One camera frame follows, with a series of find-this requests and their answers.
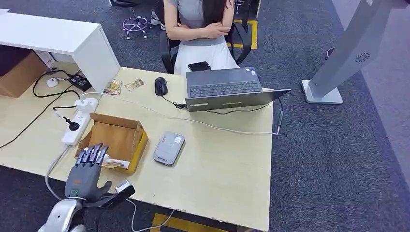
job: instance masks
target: speaker grille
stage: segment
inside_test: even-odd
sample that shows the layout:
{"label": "speaker grille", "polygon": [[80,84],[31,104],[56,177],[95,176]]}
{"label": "speaker grille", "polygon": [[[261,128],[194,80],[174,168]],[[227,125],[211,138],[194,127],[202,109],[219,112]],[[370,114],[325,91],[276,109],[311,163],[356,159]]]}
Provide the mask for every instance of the speaker grille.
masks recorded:
{"label": "speaker grille", "polygon": [[363,53],[358,54],[356,58],[354,59],[354,61],[356,61],[356,63],[362,63],[368,60],[369,58],[370,58],[370,53],[363,52]]}

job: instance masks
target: yellow floor tape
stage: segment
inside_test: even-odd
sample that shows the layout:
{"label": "yellow floor tape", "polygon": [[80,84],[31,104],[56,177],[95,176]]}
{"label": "yellow floor tape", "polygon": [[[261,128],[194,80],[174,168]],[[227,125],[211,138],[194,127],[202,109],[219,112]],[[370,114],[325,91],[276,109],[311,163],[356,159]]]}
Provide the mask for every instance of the yellow floor tape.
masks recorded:
{"label": "yellow floor tape", "polygon": [[[240,20],[240,19],[235,19],[234,20],[234,22],[236,22],[236,23],[241,23],[242,22],[242,20]],[[257,49],[258,48],[258,21],[256,21],[256,20],[248,20],[248,24],[251,24],[252,25],[252,35],[251,35],[251,37],[252,37],[252,49]],[[236,48],[243,48],[243,44],[237,44],[237,43],[235,43],[234,44],[234,47],[236,47]]]}
{"label": "yellow floor tape", "polygon": [[[168,215],[163,214],[155,214],[154,219],[152,220],[152,226],[160,225],[168,218]],[[226,232],[221,229],[217,229],[214,227],[202,225],[192,221],[186,221],[179,218],[171,217],[167,223],[165,224],[166,227],[171,227],[181,231],[187,232]],[[151,229],[150,232],[160,232],[160,228]]]}

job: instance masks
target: woman's arm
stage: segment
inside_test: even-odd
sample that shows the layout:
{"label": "woman's arm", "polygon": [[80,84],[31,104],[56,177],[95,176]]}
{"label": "woman's arm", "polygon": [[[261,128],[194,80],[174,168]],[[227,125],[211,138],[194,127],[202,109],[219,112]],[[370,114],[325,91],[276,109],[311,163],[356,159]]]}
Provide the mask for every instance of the woman's arm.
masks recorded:
{"label": "woman's arm", "polygon": [[234,0],[226,0],[225,10],[223,11],[222,26],[231,29],[234,20],[235,5]]}
{"label": "woman's arm", "polygon": [[179,27],[177,23],[178,9],[169,2],[164,0],[165,9],[165,28],[168,38],[171,40],[188,41],[199,38],[217,38],[219,36],[227,35],[225,32],[227,28],[220,27],[218,24],[210,24],[205,28],[189,29]]}

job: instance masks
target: desk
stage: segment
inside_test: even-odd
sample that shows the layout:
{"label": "desk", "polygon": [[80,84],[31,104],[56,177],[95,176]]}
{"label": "desk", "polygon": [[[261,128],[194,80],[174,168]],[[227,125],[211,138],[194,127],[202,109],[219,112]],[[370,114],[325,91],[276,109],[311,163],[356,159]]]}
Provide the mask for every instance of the desk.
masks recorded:
{"label": "desk", "polygon": [[[273,104],[259,111],[225,116],[207,112],[189,113],[176,109],[155,95],[153,83],[159,76],[165,77],[168,82],[169,93],[166,97],[171,101],[183,102],[186,96],[184,77],[129,68],[121,68],[116,79],[126,84],[135,78],[141,78],[145,85],[132,92],[123,88],[122,93],[116,96],[139,102],[169,116],[200,120],[218,127],[238,131],[272,129]],[[30,91],[31,89],[14,101],[0,98],[3,105],[9,104],[8,116],[0,121],[2,128],[9,125],[9,133],[17,134],[20,130],[19,123],[11,116],[16,115],[16,109],[21,110],[27,103],[32,105],[28,111],[39,111],[43,107],[39,99],[30,96]],[[69,98],[75,99],[66,96],[57,101],[57,105],[62,105]],[[236,134],[193,122],[166,119],[135,104],[107,96],[101,98],[96,112],[139,120],[149,136],[135,174],[126,176],[103,169],[100,186],[108,179],[113,181],[113,185],[128,179],[136,190],[132,195],[133,199],[244,227],[268,230],[271,135]],[[0,164],[45,175],[49,164],[62,150],[60,139],[65,127],[49,110],[17,141],[0,150]],[[164,131],[179,133],[186,139],[185,147],[173,167],[159,164],[152,158]],[[7,141],[4,136],[0,137],[0,143]],[[74,152],[71,149],[62,158],[51,174],[52,178],[66,180],[74,164]]]}

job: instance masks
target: cardboard box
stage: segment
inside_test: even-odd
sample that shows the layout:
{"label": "cardboard box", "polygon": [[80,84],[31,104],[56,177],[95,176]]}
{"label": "cardboard box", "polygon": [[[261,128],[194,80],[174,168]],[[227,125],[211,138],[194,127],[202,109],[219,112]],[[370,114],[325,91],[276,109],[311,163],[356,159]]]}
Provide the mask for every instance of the cardboard box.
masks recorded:
{"label": "cardboard box", "polygon": [[91,131],[79,142],[75,154],[77,158],[80,151],[91,145],[103,143],[108,145],[107,154],[110,158],[129,161],[128,169],[120,167],[113,170],[132,175],[144,153],[148,136],[138,121],[91,113],[94,125]]}
{"label": "cardboard box", "polygon": [[34,52],[19,62],[4,76],[0,76],[0,95],[20,97],[47,70]]}

